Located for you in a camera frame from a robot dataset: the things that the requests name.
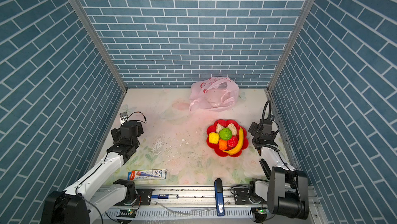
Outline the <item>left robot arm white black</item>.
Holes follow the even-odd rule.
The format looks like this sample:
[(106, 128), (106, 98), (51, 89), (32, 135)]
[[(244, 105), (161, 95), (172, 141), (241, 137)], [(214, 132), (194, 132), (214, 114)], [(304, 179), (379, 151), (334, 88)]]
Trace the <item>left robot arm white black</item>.
[(98, 189), (137, 151), (144, 133), (141, 121), (125, 121), (111, 130), (113, 145), (89, 172), (63, 191), (50, 193), (43, 205), (42, 224), (91, 224), (117, 203), (135, 204), (138, 193), (133, 181), (116, 180), (96, 196)]

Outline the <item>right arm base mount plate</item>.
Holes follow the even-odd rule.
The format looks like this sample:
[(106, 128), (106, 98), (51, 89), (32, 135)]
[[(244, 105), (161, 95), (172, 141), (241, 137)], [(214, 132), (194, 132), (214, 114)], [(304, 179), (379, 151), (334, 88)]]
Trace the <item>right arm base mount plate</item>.
[(266, 201), (262, 197), (256, 195), (248, 187), (232, 187), (230, 191), (236, 205), (266, 204)]

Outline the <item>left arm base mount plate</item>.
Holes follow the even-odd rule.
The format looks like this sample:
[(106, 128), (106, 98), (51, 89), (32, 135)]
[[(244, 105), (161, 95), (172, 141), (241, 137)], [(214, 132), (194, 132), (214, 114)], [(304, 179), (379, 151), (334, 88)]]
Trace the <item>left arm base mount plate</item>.
[(152, 200), (153, 189), (150, 188), (138, 188), (136, 191), (136, 205), (149, 206)]

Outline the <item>yellow lemon fruit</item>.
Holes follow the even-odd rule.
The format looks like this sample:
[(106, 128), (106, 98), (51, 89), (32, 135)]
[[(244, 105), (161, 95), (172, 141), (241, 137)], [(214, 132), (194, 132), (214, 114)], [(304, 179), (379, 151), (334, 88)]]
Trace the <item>yellow lemon fruit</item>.
[(212, 132), (208, 135), (208, 142), (211, 144), (218, 144), (220, 140), (220, 136), (216, 132)]

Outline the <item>yellow banana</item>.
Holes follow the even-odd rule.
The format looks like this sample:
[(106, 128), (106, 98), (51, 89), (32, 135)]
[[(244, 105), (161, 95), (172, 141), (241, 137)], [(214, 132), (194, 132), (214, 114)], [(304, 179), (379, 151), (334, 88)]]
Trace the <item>yellow banana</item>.
[(245, 138), (244, 130), (240, 127), (237, 145), (234, 148), (232, 148), (231, 150), (223, 151), (223, 152), (228, 153), (229, 155), (235, 155), (235, 154), (239, 153), (244, 145), (244, 138)]

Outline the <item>orange fruit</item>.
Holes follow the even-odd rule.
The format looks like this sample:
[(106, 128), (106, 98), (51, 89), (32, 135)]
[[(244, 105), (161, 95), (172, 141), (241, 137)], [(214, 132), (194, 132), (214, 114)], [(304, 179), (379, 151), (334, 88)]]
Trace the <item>orange fruit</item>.
[(220, 139), (218, 142), (218, 148), (222, 151), (227, 151), (228, 150), (228, 143), (225, 140)]

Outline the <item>green fruit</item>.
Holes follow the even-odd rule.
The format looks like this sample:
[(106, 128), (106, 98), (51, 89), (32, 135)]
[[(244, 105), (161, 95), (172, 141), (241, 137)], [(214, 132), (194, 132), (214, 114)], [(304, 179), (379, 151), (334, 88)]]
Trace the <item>green fruit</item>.
[(229, 128), (224, 128), (219, 132), (220, 139), (229, 141), (233, 137), (233, 133)]

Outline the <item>red apple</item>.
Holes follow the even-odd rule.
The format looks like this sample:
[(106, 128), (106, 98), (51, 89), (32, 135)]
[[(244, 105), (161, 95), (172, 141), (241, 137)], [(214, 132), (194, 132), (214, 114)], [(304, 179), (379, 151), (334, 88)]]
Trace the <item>red apple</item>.
[(239, 139), (237, 138), (237, 136), (232, 136), (231, 139), (227, 141), (228, 149), (231, 150), (235, 148), (238, 145), (238, 141)]

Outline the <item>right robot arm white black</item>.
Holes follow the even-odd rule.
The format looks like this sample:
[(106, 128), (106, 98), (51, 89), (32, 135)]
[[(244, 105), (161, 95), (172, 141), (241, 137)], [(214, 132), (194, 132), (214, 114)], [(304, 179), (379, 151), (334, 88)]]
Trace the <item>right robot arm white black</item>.
[(269, 213), (288, 218), (307, 219), (309, 195), (307, 175), (286, 162), (275, 143), (277, 131), (271, 130), (271, 121), (253, 122), (248, 130), (252, 144), (261, 156), (259, 164), (267, 180), (253, 179), (249, 183), (249, 197), (266, 203)]

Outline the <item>pink plastic fruit bag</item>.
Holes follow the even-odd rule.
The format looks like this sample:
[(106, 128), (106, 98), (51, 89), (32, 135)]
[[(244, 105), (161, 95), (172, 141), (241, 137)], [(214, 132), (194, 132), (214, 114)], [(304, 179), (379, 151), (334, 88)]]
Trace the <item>pink plastic fruit bag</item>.
[(239, 86), (232, 79), (212, 77), (192, 84), (189, 110), (225, 111), (235, 106), (238, 97)]

